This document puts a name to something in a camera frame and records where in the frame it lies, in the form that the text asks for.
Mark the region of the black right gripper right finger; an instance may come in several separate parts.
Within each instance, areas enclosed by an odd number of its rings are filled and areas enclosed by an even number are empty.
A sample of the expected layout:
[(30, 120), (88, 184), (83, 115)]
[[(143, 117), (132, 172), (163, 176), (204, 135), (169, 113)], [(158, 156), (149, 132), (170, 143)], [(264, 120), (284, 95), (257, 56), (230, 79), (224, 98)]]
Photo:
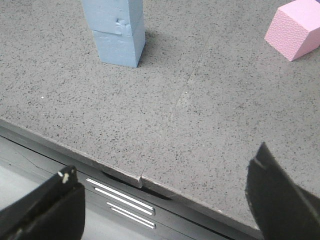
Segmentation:
[(290, 179), (264, 142), (249, 162), (245, 196), (265, 240), (320, 238), (320, 199)]

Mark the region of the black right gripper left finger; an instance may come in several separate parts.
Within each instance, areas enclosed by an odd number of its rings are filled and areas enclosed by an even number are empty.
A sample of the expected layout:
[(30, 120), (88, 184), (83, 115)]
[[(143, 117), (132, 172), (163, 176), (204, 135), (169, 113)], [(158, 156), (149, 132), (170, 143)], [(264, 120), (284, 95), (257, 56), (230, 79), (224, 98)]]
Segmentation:
[(0, 212), (2, 240), (80, 240), (86, 219), (85, 187), (69, 165)]

